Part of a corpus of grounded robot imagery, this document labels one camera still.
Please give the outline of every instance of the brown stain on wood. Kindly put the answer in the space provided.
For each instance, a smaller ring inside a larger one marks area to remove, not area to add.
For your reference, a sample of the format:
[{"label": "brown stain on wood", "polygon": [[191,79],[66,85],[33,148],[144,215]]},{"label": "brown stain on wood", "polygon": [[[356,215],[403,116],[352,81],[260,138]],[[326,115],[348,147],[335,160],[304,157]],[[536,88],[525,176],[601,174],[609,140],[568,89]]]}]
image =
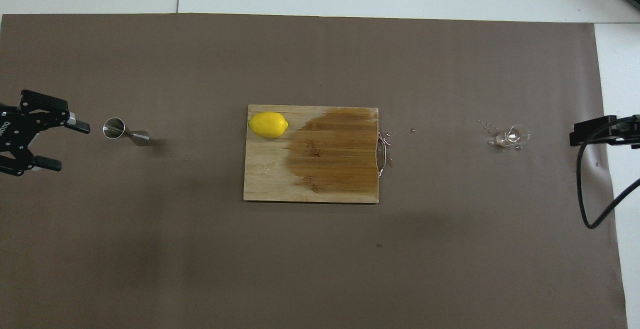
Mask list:
[{"label": "brown stain on wood", "polygon": [[377,113],[339,108],[306,122],[289,140],[286,166],[314,193],[378,194]]}]

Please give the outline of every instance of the metal jigger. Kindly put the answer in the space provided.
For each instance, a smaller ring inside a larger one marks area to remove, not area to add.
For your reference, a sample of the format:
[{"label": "metal jigger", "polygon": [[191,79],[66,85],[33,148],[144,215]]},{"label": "metal jigger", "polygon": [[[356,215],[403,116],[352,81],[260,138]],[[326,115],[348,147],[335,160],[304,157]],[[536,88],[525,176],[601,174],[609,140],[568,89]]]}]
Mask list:
[{"label": "metal jigger", "polygon": [[119,117],[112,117],[105,121],[102,132],[109,139],[118,139],[126,136],[138,147],[149,145],[151,140],[148,132],[144,130],[129,130]]}]

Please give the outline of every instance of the lemon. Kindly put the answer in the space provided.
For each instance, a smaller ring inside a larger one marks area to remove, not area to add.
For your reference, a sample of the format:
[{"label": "lemon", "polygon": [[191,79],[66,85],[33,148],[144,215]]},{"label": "lemon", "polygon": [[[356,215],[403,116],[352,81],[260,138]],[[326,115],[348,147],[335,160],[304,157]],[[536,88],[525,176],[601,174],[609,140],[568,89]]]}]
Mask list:
[{"label": "lemon", "polygon": [[249,120],[251,131],[265,138],[278,138],[288,126],[282,114],[273,111],[259,112]]}]

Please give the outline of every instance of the small glass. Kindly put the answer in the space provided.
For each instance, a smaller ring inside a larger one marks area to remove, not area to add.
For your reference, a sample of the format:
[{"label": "small glass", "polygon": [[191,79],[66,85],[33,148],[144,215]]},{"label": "small glass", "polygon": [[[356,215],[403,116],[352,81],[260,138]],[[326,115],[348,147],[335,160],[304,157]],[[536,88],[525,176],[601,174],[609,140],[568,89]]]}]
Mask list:
[{"label": "small glass", "polygon": [[529,129],[522,124],[515,124],[514,126],[498,131],[498,135],[495,136],[495,140],[489,140],[490,145],[497,145],[506,149],[520,149],[521,145],[527,142],[530,138]]}]

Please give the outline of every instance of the logo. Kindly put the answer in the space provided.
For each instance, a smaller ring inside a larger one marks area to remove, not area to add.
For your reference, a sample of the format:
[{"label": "logo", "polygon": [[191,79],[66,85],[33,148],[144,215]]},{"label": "logo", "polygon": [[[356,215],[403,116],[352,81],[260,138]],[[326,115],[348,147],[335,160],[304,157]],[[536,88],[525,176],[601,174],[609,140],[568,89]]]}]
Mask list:
[{"label": "logo", "polygon": [[9,124],[11,124],[11,122],[5,121],[4,124],[2,124],[2,126],[0,126],[0,136],[2,136],[5,133],[5,131],[7,130],[7,128],[9,128]]}]

